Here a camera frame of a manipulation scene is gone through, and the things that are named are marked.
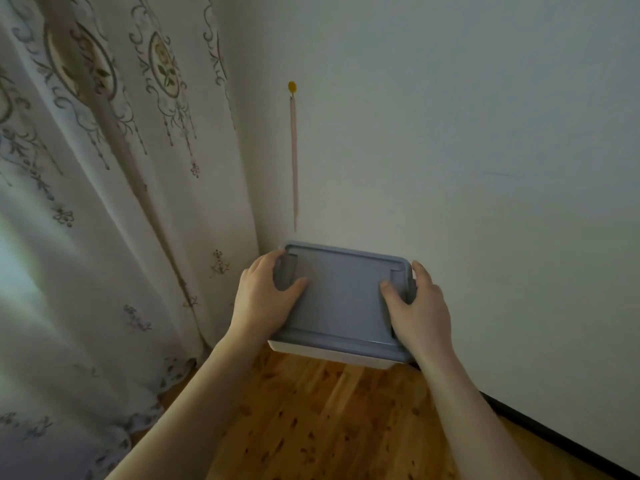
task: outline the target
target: forearm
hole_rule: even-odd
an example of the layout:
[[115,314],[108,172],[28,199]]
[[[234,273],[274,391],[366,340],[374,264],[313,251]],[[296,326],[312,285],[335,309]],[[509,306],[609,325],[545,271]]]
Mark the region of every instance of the forearm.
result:
[[108,480],[205,478],[260,344],[228,333]]
[[453,352],[418,363],[463,479],[540,480]]

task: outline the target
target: curtain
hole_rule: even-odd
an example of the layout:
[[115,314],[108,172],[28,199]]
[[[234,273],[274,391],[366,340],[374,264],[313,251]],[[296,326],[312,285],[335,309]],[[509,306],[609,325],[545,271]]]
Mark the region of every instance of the curtain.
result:
[[99,479],[224,334],[253,217],[209,0],[0,0],[0,476]]

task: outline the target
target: left hand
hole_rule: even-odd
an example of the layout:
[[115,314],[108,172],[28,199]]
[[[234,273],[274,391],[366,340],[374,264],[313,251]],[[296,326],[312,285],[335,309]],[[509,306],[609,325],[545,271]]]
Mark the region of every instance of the left hand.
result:
[[229,333],[263,345],[286,322],[308,279],[299,278],[288,290],[273,283],[273,266],[285,250],[272,251],[256,259],[240,277]]

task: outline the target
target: black baseboard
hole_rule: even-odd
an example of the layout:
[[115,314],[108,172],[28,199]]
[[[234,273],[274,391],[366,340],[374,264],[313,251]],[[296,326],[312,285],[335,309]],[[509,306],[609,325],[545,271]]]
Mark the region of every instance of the black baseboard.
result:
[[[419,369],[416,363],[412,363],[411,365],[416,369]],[[505,419],[508,419],[514,424],[517,424],[519,427],[530,431],[539,438],[542,438],[544,441],[551,443],[553,446],[566,451],[570,455],[576,457],[578,460],[582,460],[587,465],[597,468],[601,472],[606,473],[616,480],[640,480],[640,477],[638,475],[631,473],[626,468],[622,468],[619,465],[613,463],[611,460],[607,460],[603,456],[589,450],[588,448],[585,448],[584,446],[579,445],[566,436],[563,436],[560,433],[556,433],[553,429],[550,429],[545,425],[540,424],[538,421],[525,416],[521,412],[516,411],[515,409],[507,406],[504,403],[501,403],[497,399],[494,399],[483,392],[481,394],[496,414],[502,416]]]

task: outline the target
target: container lid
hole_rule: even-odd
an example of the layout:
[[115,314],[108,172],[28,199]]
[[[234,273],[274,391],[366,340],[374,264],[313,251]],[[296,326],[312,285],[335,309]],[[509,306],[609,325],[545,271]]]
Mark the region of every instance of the container lid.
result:
[[407,303],[415,298],[411,265],[404,258],[288,242],[273,280],[284,290],[295,279],[310,282],[287,322],[272,340],[407,362],[411,354],[396,339],[379,284],[393,284]]

